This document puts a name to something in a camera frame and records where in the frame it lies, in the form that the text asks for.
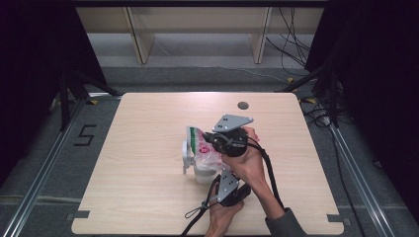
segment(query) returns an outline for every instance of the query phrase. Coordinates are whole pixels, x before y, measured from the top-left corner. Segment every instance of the floor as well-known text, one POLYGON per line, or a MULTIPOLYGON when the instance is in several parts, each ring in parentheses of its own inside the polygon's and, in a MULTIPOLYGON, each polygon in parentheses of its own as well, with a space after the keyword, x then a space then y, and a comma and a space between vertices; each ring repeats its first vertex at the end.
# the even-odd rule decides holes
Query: floor
MULTIPOLYGON (((283 88, 290 78, 297 80, 300 78, 298 75, 307 73, 301 65, 287 56, 282 57, 282 54, 268 43, 262 63, 255 64, 250 42, 244 35, 157 35, 150 57, 143 65, 137 63, 129 35, 96 34, 90 35, 89 38, 109 85, 124 92, 272 92, 283 88)), ((298 38, 307 45, 312 41, 312 36, 298 38)), ((284 45, 280 36, 269 36, 269 39, 280 48, 284 45)), ((285 50, 296 55, 295 46, 290 43, 285 50)), ((309 95, 313 83, 315 81, 304 85, 297 93, 309 95)), ((72 214, 83 197, 118 104, 119 101, 99 101, 83 106, 57 160, 53 163, 24 228, 20 231, 20 236, 75 236, 71 232, 72 214), (83 127, 89 134, 94 134, 94 138, 89 146, 75 146, 76 143, 87 142, 86 138, 79 137, 83 127)), ((302 103, 301 108, 310 112, 317 105, 302 103)), ((329 130, 310 123, 311 117, 306 119, 310 124, 309 130, 332 194, 341 216, 347 223, 342 236, 362 236, 362 232, 369 237, 383 236, 379 234, 345 163, 336 159, 329 130), (342 172, 348 194, 338 179, 339 171, 342 172), (355 212, 352 211, 348 196, 355 212)), ((1 233, 5 231, 7 223, 37 176, 42 162, 58 136, 59 128, 60 110, 59 107, 55 107, 40 128, 28 155, 19 162, 0 190, 1 233)), ((393 236, 419 236, 417 223, 385 175, 385 171, 373 164, 374 154, 350 115, 340 116, 339 130, 385 213, 393 236)))

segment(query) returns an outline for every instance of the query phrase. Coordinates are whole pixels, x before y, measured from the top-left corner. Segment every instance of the black tape marking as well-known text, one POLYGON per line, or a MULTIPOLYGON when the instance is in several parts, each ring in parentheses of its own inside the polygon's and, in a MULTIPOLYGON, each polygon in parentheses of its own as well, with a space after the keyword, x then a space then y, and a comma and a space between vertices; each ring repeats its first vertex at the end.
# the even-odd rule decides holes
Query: black tape marking
POLYGON ((96 127, 96 125, 95 124, 86 124, 86 125, 83 125, 83 128, 81 128, 81 131, 80 131, 78 137, 89 137, 89 141, 87 143, 74 143, 74 146, 90 146, 90 143, 92 142, 92 139, 93 139, 94 135, 83 134, 84 129, 86 127, 96 127))

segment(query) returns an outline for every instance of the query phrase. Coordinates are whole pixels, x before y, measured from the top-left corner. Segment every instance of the black stand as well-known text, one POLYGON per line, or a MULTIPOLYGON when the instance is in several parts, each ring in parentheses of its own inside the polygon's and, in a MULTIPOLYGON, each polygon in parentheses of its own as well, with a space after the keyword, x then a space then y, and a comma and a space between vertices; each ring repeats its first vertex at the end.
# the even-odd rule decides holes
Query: black stand
POLYGON ((354 51, 356 42, 364 21, 368 19, 369 12, 373 9, 373 1, 365 0, 359 4, 349 18, 347 24, 339 34, 338 39, 334 43, 330 54, 327 56, 322 66, 318 67, 308 75, 299 79, 296 83, 289 85, 281 92, 292 92, 296 88, 317 78, 317 82, 312 90, 314 96, 321 96, 326 91, 330 93, 330 119, 333 124, 338 127, 337 122, 337 83, 339 67, 343 65, 350 52, 354 51))
POLYGON ((70 121, 70 109, 69 109, 69 102, 68 102, 68 95, 67 89, 73 94, 75 99, 78 100, 86 100, 89 97, 89 93, 87 93, 86 89, 83 86, 83 83, 92 84, 93 86, 101 89, 104 92, 109 93, 111 96, 122 96, 124 93, 121 93, 113 88, 102 84, 96 81, 93 78, 90 78, 86 74, 70 70, 62 74, 61 77, 61 85, 60 85, 60 100, 61 100, 61 130, 64 130, 68 122, 70 121))

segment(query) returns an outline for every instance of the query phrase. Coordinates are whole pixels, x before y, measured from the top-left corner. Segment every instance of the plastic bag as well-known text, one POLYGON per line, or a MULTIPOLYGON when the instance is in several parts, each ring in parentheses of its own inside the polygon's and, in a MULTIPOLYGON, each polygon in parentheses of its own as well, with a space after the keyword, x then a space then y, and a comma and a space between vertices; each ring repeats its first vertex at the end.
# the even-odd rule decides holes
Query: plastic bag
POLYGON ((201 170, 222 169, 231 170, 221 160, 221 154, 213 149, 212 144, 207 143, 203 138, 203 132, 194 126, 187 126, 188 144, 191 146, 192 152, 195 154, 195 165, 201 170))

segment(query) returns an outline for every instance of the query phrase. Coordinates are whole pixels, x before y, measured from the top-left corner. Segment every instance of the person's hand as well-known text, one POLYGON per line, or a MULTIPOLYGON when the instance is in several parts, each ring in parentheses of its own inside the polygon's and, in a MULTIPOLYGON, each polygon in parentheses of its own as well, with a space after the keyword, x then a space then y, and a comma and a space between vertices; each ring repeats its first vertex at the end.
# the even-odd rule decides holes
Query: person's hand
MULTIPOLYGON (((218 184, 215 185, 215 189, 212 190, 212 197, 215 195, 217 186, 218 184)), ((244 202, 241 201, 233 206, 222 206, 221 204, 216 203, 215 200, 212 200, 209 205, 209 229, 206 237, 218 237, 224 236, 224 234, 227 233, 228 226, 230 226, 234 215, 243 208, 244 202)))
MULTIPOLYGON (((255 133, 255 129, 247 126, 243 126, 242 128, 247 132, 248 137, 251 138, 248 139, 247 142, 256 145, 255 141, 258 141, 258 136, 255 133)), ((266 182, 262 155, 256 148, 247 146, 247 150, 243 155, 239 157, 229 157, 222 154, 221 159, 223 163, 231 167, 234 174, 239 179, 250 187, 253 188, 260 183, 266 182)))

